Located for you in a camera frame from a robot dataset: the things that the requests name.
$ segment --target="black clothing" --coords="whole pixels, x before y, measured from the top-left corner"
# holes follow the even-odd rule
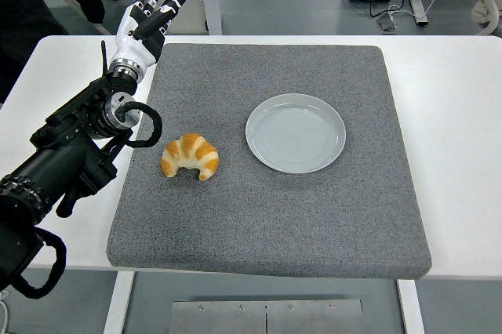
[[[68,34],[44,0],[0,0],[0,103],[4,103],[38,42]]]

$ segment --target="robotic arm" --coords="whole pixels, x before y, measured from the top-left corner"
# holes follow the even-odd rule
[[[64,272],[66,248],[55,234],[36,227],[53,205],[61,217],[75,202],[96,194],[117,176],[113,161],[125,146],[151,147],[162,132],[158,113],[133,99],[148,67],[160,57],[164,34],[186,0],[135,0],[122,18],[115,39],[118,50],[103,76],[51,114],[30,138],[36,152],[0,180],[0,290],[7,285],[26,297],[47,295]],[[148,140],[131,141],[140,111],[152,118]],[[93,140],[111,138],[99,148]],[[56,250],[49,279],[39,289],[21,276],[43,243]]]

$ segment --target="ceramic plate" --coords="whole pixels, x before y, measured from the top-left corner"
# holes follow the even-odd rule
[[[287,93],[265,100],[246,124],[249,148],[265,165],[309,173],[332,163],[345,145],[345,125],[329,104]]]

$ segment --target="gray floor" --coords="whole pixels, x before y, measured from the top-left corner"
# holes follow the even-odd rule
[[[104,0],[104,26],[112,33],[132,0]],[[427,14],[429,24],[415,25],[405,13],[395,14],[398,34],[476,34],[470,20],[478,0],[436,0]],[[431,0],[423,0],[427,7]],[[99,34],[61,0],[48,0],[55,17],[71,34]],[[401,0],[392,0],[400,4]],[[369,16],[367,4],[348,0],[222,0],[225,34],[383,34]],[[376,13],[388,4],[375,5]],[[411,10],[405,0],[403,9]],[[42,282],[44,270],[30,270]],[[11,333],[100,332],[115,273],[67,271],[53,294],[26,300],[12,288],[9,306]],[[501,333],[502,283],[498,281],[419,281],[425,330],[432,333]],[[294,280],[250,276],[139,273],[133,288],[125,332],[167,332],[170,303],[200,298],[314,299],[361,298],[370,332],[403,332],[397,290],[391,281]],[[0,323],[3,312],[0,310]]]

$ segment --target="white table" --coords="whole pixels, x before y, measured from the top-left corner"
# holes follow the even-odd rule
[[[31,134],[101,72],[100,40],[43,39],[0,110],[0,174],[35,149]],[[426,278],[502,279],[502,40],[475,36],[172,36],[169,42],[376,45],[383,53],[413,176],[432,268]],[[146,101],[154,67],[135,98]],[[67,245],[67,267],[115,269],[106,245],[132,150],[115,165],[118,176],[73,215],[51,212],[44,227]],[[32,267],[49,267],[43,249]]]

